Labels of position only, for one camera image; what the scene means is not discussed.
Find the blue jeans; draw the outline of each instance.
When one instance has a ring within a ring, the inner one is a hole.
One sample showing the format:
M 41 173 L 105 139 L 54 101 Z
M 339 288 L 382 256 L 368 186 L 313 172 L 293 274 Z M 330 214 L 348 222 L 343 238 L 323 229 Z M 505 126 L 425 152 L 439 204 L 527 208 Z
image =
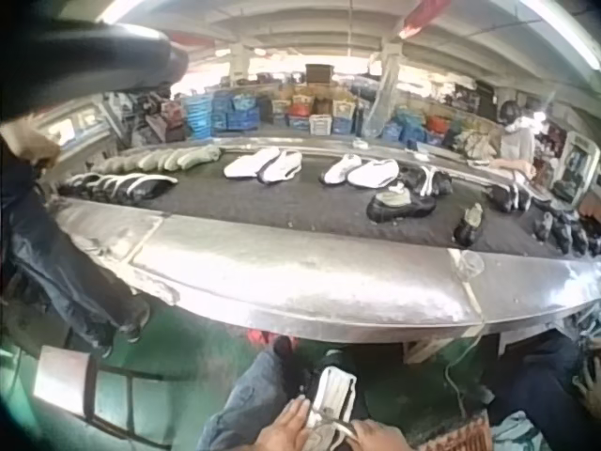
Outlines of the blue jeans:
M 252 444 L 288 402 L 282 360 L 268 347 L 236 381 L 223 410 L 205 423 L 197 451 Z

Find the hand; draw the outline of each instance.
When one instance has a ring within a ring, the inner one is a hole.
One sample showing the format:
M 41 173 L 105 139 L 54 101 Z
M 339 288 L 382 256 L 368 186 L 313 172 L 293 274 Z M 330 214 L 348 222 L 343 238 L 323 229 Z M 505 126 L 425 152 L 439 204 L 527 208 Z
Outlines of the hand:
M 303 396 L 288 402 L 272 425 L 259 434 L 254 449 L 257 451 L 300 451 L 309 438 L 307 421 L 311 401 Z
M 403 433 L 372 420 L 353 421 L 358 441 L 347 438 L 353 451 L 411 451 Z
M 589 366 L 584 364 L 582 370 L 584 384 L 577 378 L 574 379 L 574 385 L 582 394 L 582 404 L 589 413 L 601 421 L 601 360 L 594 358 L 594 379 L 591 377 Z
M 17 158 L 27 160 L 32 165 L 43 163 L 46 167 L 52 167 L 60 155 L 60 146 L 35 131 L 27 119 L 2 124 L 0 133 L 10 151 Z

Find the white sneaker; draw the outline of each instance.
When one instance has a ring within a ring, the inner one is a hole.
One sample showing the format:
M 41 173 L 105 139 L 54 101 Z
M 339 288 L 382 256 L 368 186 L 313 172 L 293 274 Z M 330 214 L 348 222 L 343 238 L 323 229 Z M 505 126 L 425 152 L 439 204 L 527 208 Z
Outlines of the white sneaker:
M 267 185 L 290 180 L 301 171 L 301 163 L 302 154 L 300 152 L 285 150 L 272 163 L 261 169 L 257 177 L 261 183 Z
M 223 174 L 228 179 L 253 179 L 266 164 L 273 162 L 279 156 L 278 148 L 261 148 L 253 155 L 237 158 L 223 169 Z
M 383 188 L 398 177 L 399 169 L 396 160 L 372 160 L 357 169 L 350 171 L 347 181 L 361 188 Z
M 353 169 L 357 169 L 363 162 L 359 155 L 353 155 L 348 153 L 340 159 L 337 163 L 333 164 L 330 169 L 324 172 L 319 181 L 324 185 L 341 185 L 347 181 L 347 174 Z

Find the ceiling light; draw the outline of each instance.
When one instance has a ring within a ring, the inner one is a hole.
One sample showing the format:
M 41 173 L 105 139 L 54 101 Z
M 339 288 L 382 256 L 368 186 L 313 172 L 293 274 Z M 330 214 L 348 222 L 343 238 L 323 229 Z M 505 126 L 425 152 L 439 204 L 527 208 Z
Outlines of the ceiling light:
M 570 23 L 563 15 L 563 9 L 555 2 L 544 1 L 544 0 L 520 0 L 524 5 L 534 11 L 536 14 L 541 16 L 545 22 L 551 25 L 555 31 L 563 36 L 568 43 L 574 47 L 580 56 L 591 66 L 593 70 L 601 69 L 599 59 L 595 56 L 591 47 L 585 42 L 582 36 L 579 36 L 577 29 L 578 23 Z
M 227 54 L 231 54 L 232 50 L 231 49 L 219 49 L 215 51 L 215 56 L 217 56 L 218 58 L 221 58 L 222 56 L 226 56 Z
M 96 19 L 96 22 L 115 23 L 144 0 L 114 0 Z

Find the stainless steel counter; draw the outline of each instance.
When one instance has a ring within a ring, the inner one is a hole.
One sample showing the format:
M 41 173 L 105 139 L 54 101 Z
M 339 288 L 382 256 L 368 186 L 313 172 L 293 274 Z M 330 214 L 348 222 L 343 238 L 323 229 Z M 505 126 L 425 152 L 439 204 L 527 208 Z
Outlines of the stainless steel counter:
M 334 139 L 216 141 L 236 151 L 352 148 Z M 360 153 L 418 163 L 402 149 L 373 145 Z M 502 181 L 428 158 L 476 183 Z M 484 271 L 465 281 L 455 249 L 65 203 L 56 215 L 61 227 L 127 283 L 196 315 L 280 334 L 354 343 L 474 336 L 561 319 L 601 298 L 597 262 L 481 253 Z

